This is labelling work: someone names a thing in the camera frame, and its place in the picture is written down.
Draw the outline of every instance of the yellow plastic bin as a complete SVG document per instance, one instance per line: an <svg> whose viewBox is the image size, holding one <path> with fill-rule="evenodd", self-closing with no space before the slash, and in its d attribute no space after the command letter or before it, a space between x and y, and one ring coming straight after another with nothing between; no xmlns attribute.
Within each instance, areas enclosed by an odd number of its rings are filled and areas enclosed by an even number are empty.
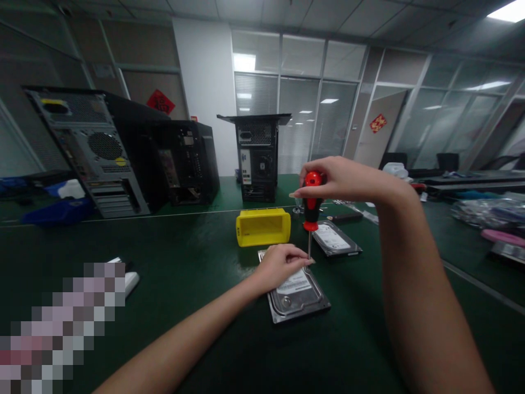
<svg viewBox="0 0 525 394"><path fill-rule="evenodd" d="M290 214L282 208L241 211L236 226L240 247L286 244L290 240Z"/></svg>

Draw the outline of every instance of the pink object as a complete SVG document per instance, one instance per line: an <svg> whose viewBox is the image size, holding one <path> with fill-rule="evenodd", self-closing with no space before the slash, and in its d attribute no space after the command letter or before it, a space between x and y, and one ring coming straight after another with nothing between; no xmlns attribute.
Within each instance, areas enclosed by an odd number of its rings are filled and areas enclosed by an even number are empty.
<svg viewBox="0 0 525 394"><path fill-rule="evenodd" d="M496 242L502 241L507 244L513 244L520 247L525 247L525 240L512 234L504 233L503 231L496 230L483 230L481 236L489 241Z"/></svg>

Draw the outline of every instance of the pixelated blur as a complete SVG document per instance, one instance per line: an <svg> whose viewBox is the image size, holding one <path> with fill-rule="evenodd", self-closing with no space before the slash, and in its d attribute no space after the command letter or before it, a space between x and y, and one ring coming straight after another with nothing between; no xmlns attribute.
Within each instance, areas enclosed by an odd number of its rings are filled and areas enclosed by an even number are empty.
<svg viewBox="0 0 525 394"><path fill-rule="evenodd" d="M0 393L61 392L93 338L104 335L104 322L125 304L125 264L85 264L84 274L64 278L52 306L33 307L32 321L12 322L11 336L0 337Z"/></svg>

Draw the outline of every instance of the computer tower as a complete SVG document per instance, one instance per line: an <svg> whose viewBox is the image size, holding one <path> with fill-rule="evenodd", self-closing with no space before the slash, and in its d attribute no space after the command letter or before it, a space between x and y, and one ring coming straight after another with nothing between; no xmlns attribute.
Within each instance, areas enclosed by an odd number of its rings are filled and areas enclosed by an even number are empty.
<svg viewBox="0 0 525 394"><path fill-rule="evenodd" d="M211 204L219 190L212 128L163 120L150 125L150 134L171 204Z"/></svg>
<svg viewBox="0 0 525 394"><path fill-rule="evenodd" d="M279 126L291 114L217 118L235 124L243 201L275 202Z"/></svg>
<svg viewBox="0 0 525 394"><path fill-rule="evenodd" d="M166 114L101 90L24 90L102 217L147 215L167 203L147 130Z"/></svg>

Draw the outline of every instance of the red paper sign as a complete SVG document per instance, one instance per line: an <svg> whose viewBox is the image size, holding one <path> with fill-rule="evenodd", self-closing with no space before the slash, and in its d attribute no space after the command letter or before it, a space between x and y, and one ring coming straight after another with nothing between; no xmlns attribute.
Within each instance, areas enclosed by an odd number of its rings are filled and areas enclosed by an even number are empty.
<svg viewBox="0 0 525 394"><path fill-rule="evenodd" d="M173 104L170 99L168 99L159 89L156 89L153 92L146 105L148 107L158 109L167 115L169 115L170 112L175 108L175 104Z"/></svg>
<svg viewBox="0 0 525 394"><path fill-rule="evenodd" d="M375 134L378 131L380 131L386 124L387 124L387 120L384 118L383 114L379 114L379 116L375 118L372 121L372 123L370 123L370 128Z"/></svg>

